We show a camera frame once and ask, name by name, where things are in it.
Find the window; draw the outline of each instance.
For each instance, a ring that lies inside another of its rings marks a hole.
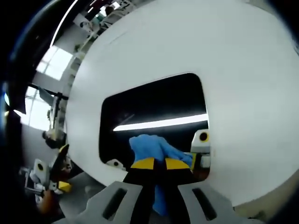
[[[19,114],[22,124],[45,131],[49,129],[50,122],[47,113],[51,106],[41,99],[39,90],[28,87],[25,96],[25,108],[26,114]]]
[[[36,70],[54,79],[60,80],[71,57],[72,54],[56,46],[52,46],[43,56]]]

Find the ceiling light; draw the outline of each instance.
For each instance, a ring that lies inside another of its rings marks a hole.
[[[6,93],[4,94],[4,100],[5,100],[5,103],[9,106],[9,98]]]
[[[62,23],[64,22],[64,20],[65,20],[65,18],[66,18],[66,16],[67,16],[67,14],[71,11],[71,9],[74,7],[74,5],[77,3],[77,1],[78,0],[74,0],[74,2],[71,4],[71,6],[69,7],[69,9],[66,11],[66,13],[64,14],[64,16],[62,17],[62,19],[61,19],[61,21],[60,21],[60,23],[59,23],[59,25],[58,25],[58,27],[57,27],[57,29],[56,29],[56,31],[55,31],[55,33],[54,33],[54,35],[53,35],[53,38],[52,38],[52,41],[51,41],[51,44],[50,44],[50,47],[52,47],[53,46],[53,44],[54,44],[54,41],[55,41],[55,39],[56,39],[56,36],[57,36],[57,33],[58,33],[58,31],[59,31],[59,29],[60,29],[60,27],[61,27],[61,25],[62,25]]]
[[[91,7],[91,8],[87,11],[87,13],[90,13],[92,10],[93,10],[93,7]]]
[[[90,4],[90,6],[93,4],[93,3],[95,3],[96,2],[96,0],[94,0],[91,4]]]
[[[205,114],[182,117],[182,118],[158,120],[158,121],[144,122],[144,123],[131,124],[131,125],[119,125],[115,129],[113,129],[113,131],[118,132],[118,131],[128,131],[128,130],[137,130],[137,129],[154,128],[154,127],[183,125],[183,124],[196,123],[196,122],[201,122],[206,120],[208,120],[208,115],[205,113]]]

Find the blue cloth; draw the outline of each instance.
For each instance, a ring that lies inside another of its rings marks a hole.
[[[135,153],[135,160],[143,160],[149,157],[154,157],[156,160],[163,162],[165,158],[173,158],[181,160],[189,167],[192,165],[192,155],[185,154],[171,146],[164,138],[157,135],[142,134],[138,137],[129,139],[131,149]],[[165,196],[162,188],[156,186],[155,188],[155,202],[153,209],[161,216],[167,215],[167,208]]]

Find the white machine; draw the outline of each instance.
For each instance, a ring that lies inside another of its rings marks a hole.
[[[239,0],[153,1],[87,52],[66,111],[70,157],[106,186],[122,181],[127,172],[99,157],[104,100],[192,72],[202,83],[212,139],[206,182],[233,206],[255,200],[299,168],[298,71],[291,35],[260,8]]]

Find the yellow component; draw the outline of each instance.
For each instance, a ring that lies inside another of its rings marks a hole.
[[[195,165],[195,161],[196,161],[196,153],[191,153],[192,154],[192,165],[191,165],[191,170],[194,170],[194,165]]]
[[[165,161],[167,169],[189,169],[189,166],[183,161],[171,158],[166,158]]]
[[[64,145],[64,146],[62,146],[60,149],[59,149],[59,153],[61,153],[62,152],[62,150],[67,146],[68,144],[66,144],[66,145]]]
[[[68,193],[71,190],[71,185],[69,183],[59,181],[58,182],[58,189]]]
[[[144,160],[139,160],[131,166],[131,168],[136,169],[154,169],[155,158],[147,158]]]

